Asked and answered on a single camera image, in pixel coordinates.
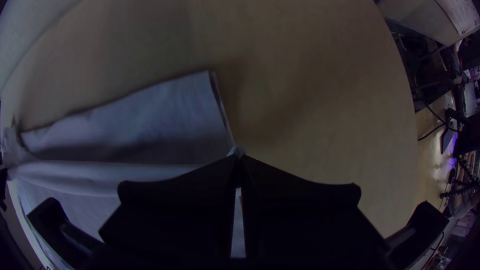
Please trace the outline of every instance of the table top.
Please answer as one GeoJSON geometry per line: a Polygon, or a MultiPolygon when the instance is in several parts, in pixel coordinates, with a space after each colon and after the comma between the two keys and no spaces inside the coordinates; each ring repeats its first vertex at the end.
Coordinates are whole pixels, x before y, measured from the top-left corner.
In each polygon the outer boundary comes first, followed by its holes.
{"type": "Polygon", "coordinates": [[[1,124],[14,116],[30,130],[206,68],[250,156],[311,181],[358,184],[359,207],[384,236],[406,224],[414,107],[371,0],[84,0],[18,64],[1,124]]]}

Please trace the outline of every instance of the white cloth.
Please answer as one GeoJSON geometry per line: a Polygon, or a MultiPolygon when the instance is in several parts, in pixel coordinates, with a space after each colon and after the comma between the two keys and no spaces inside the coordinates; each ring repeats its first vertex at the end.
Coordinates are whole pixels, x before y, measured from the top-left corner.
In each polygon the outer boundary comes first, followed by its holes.
{"type": "Polygon", "coordinates": [[[211,81],[202,71],[150,86],[21,133],[22,145],[2,137],[24,212],[56,198],[74,225],[101,240],[120,182],[170,179],[225,157],[234,143],[211,81]]]}

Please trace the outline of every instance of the paper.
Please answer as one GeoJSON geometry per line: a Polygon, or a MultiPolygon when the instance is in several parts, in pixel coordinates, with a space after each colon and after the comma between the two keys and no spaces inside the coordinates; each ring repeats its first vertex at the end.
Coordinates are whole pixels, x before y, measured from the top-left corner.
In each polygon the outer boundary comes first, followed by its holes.
{"type": "Polygon", "coordinates": [[[480,25],[480,16],[472,0],[436,0],[455,26],[459,35],[473,31],[480,25]]]}

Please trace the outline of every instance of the cable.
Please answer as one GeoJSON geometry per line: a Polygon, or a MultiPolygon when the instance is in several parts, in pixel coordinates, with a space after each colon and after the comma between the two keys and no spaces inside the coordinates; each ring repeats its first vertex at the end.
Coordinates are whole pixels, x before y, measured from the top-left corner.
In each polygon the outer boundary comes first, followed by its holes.
{"type": "Polygon", "coordinates": [[[427,138],[430,134],[432,134],[434,131],[438,130],[439,128],[441,128],[441,127],[443,127],[443,126],[445,126],[445,124],[441,124],[441,125],[437,126],[437,127],[434,128],[432,131],[430,131],[427,135],[419,138],[419,139],[417,140],[417,142],[420,142],[421,140],[427,138]]]}
{"type": "Polygon", "coordinates": [[[428,104],[425,103],[425,106],[426,106],[426,108],[431,112],[431,114],[433,114],[436,118],[438,118],[438,120],[440,120],[440,122],[442,122],[442,124],[439,125],[439,126],[437,126],[436,128],[434,128],[434,129],[433,129],[432,131],[430,131],[427,135],[425,135],[425,136],[417,139],[417,142],[420,142],[421,140],[427,138],[430,134],[432,134],[434,131],[438,130],[439,128],[441,128],[441,127],[443,127],[443,126],[446,126],[447,129],[449,129],[449,130],[451,130],[451,131],[454,131],[454,132],[457,132],[457,133],[459,132],[458,130],[451,128],[442,118],[440,118],[440,116],[438,116],[438,114],[436,114],[436,113],[432,110],[432,108],[430,108],[430,106],[429,106],[428,104]]]}
{"type": "Polygon", "coordinates": [[[440,116],[438,116],[438,114],[436,114],[436,113],[432,110],[432,108],[430,108],[430,106],[429,106],[428,104],[425,103],[425,106],[426,106],[426,108],[431,112],[431,114],[433,114],[436,118],[438,118],[438,120],[440,120],[440,122],[442,122],[444,125],[446,125],[446,127],[447,127],[449,130],[454,131],[454,132],[457,132],[457,133],[459,132],[458,130],[451,128],[440,116]]]}

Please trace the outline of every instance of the desk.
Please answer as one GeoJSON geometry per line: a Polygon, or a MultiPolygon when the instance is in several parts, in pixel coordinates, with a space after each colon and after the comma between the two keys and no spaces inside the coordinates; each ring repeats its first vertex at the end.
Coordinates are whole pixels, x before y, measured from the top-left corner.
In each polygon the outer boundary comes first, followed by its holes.
{"type": "Polygon", "coordinates": [[[406,224],[414,107],[371,0],[84,0],[18,64],[1,124],[14,117],[30,130],[204,68],[217,71],[233,137],[250,156],[360,185],[359,207],[383,236],[406,224]]]}

